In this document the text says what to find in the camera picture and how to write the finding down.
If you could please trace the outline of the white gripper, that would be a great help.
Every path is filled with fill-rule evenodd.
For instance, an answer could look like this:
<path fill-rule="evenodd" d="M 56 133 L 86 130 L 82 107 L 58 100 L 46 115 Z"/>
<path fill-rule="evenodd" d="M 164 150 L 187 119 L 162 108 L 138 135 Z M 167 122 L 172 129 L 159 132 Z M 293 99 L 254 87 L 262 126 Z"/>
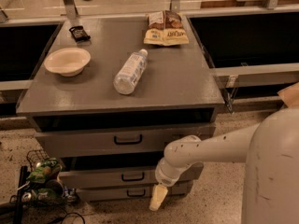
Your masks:
<path fill-rule="evenodd" d="M 159 184 L 155 185 L 152 190 L 149 203 L 151 211 L 157 211 L 160 208 L 168 193 L 167 187 L 174 186 L 181 174 L 182 170 L 172 166 L 165 158 L 159 160 L 155 170 L 155 178 Z"/>

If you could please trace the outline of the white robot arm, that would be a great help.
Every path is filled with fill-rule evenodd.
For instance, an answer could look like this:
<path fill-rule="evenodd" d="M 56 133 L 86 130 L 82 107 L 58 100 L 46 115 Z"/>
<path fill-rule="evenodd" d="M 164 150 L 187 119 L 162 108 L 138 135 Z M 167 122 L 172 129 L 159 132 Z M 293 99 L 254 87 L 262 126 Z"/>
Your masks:
<path fill-rule="evenodd" d="M 202 140 L 169 143 L 157 164 L 149 209 L 199 162 L 244 162 L 242 224 L 299 224 L 299 108 L 286 108 L 250 127 Z"/>

